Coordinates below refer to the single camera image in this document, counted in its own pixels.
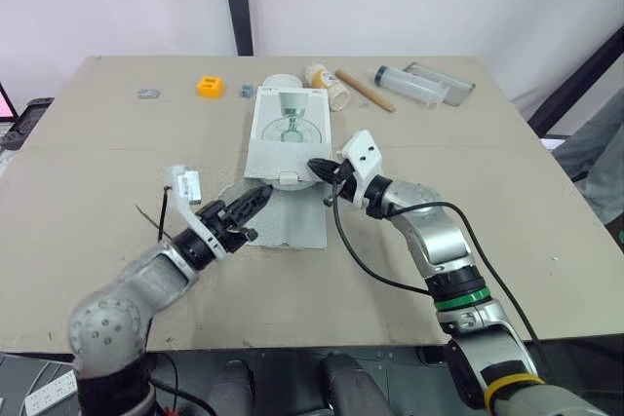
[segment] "small gray object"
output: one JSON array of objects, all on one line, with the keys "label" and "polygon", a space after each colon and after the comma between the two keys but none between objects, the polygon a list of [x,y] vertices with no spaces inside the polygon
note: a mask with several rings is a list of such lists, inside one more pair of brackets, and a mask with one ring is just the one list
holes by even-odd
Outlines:
[{"label": "small gray object", "polygon": [[252,97],[254,95],[254,87],[252,85],[243,85],[241,88],[241,97]]},{"label": "small gray object", "polygon": [[160,92],[154,88],[142,88],[138,91],[139,99],[156,99]]}]

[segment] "yellow ring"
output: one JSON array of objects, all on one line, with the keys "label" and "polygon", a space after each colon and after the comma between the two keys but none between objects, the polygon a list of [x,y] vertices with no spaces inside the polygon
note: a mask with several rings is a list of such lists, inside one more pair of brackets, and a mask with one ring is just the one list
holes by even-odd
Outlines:
[{"label": "yellow ring", "polygon": [[506,375],[505,377],[501,377],[498,380],[494,380],[491,384],[489,384],[486,393],[484,394],[486,409],[489,414],[494,414],[489,407],[489,405],[491,404],[492,396],[503,387],[507,387],[508,385],[516,384],[518,382],[536,382],[538,384],[544,383],[544,381],[536,375],[527,373]]}]

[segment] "green ring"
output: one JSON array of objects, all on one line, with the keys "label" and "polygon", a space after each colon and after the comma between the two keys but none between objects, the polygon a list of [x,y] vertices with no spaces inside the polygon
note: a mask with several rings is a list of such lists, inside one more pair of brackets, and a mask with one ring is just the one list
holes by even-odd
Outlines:
[{"label": "green ring", "polygon": [[434,302],[434,305],[439,311],[447,311],[448,309],[455,309],[457,307],[474,304],[475,302],[479,302],[487,298],[489,298],[489,289],[485,286],[475,292],[464,294],[463,296],[455,297],[454,299],[449,299],[448,301]]}]

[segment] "transparent tube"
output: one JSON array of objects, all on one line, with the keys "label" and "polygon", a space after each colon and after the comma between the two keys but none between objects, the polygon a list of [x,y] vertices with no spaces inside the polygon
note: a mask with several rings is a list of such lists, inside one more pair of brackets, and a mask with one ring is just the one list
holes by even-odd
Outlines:
[{"label": "transparent tube", "polygon": [[427,108],[436,107],[447,97],[449,87],[417,77],[397,68],[382,65],[374,76],[374,82],[382,88],[411,97]]}]

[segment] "white wall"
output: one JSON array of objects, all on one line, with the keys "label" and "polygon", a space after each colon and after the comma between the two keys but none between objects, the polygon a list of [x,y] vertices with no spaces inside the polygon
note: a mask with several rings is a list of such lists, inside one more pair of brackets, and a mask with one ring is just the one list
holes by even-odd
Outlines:
[{"label": "white wall", "polygon": [[624,0],[251,0],[257,55],[472,55],[528,117],[621,24]]},{"label": "white wall", "polygon": [[235,55],[227,0],[0,0],[0,81],[18,110],[111,54]]}]

